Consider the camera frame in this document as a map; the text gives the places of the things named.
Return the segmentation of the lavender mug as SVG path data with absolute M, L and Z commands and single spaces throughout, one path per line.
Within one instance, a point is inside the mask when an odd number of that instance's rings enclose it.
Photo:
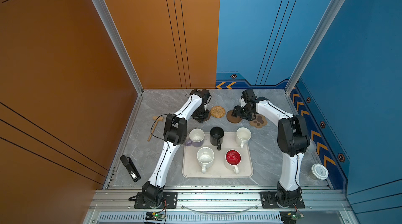
M 201 129 L 193 129 L 189 133 L 189 139 L 186 141 L 185 145 L 186 146 L 194 146 L 196 148 L 199 148 L 203 145 L 205 140 L 205 133 Z

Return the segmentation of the cream white mug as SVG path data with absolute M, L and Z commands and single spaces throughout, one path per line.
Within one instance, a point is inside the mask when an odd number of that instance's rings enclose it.
M 251 139 L 252 133 L 248 128 L 241 127 L 236 131 L 236 143 L 240 148 L 244 148 Z

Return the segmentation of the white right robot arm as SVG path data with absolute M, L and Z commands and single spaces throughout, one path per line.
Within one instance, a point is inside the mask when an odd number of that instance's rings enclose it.
M 299 176 L 304 153 L 311 143 L 305 118 L 280 109 L 265 97 L 257 97 L 252 89 L 243 91 L 239 101 L 240 105 L 233 108 L 233 117 L 252 121 L 259 114 L 277 126 L 277 145 L 283 160 L 274 200 L 282 208 L 304 208 Z

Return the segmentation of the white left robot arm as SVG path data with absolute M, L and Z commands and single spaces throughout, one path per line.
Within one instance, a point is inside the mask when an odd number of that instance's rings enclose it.
M 193 89 L 186 103 L 175 113 L 165 115 L 163 148 L 157 165 L 149 180 L 142 186 L 141 196 L 146 204 L 158 207 L 163 201 L 166 178 L 175 154 L 187 138 L 187 121 L 194 119 L 200 123 L 208 120 L 211 94 L 207 89 Z

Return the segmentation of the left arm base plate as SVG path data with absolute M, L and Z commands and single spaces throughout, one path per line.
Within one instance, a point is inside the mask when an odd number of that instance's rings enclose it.
M 178 202 L 177 192 L 163 192 L 162 200 L 157 203 L 153 203 L 151 200 L 147 200 L 142 193 L 136 195 L 134 203 L 135 209 L 176 209 Z

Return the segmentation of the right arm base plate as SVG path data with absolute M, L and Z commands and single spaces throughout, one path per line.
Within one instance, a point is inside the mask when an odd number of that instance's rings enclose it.
M 305 208 L 304 200 L 298 191 L 260 192 L 263 208 Z

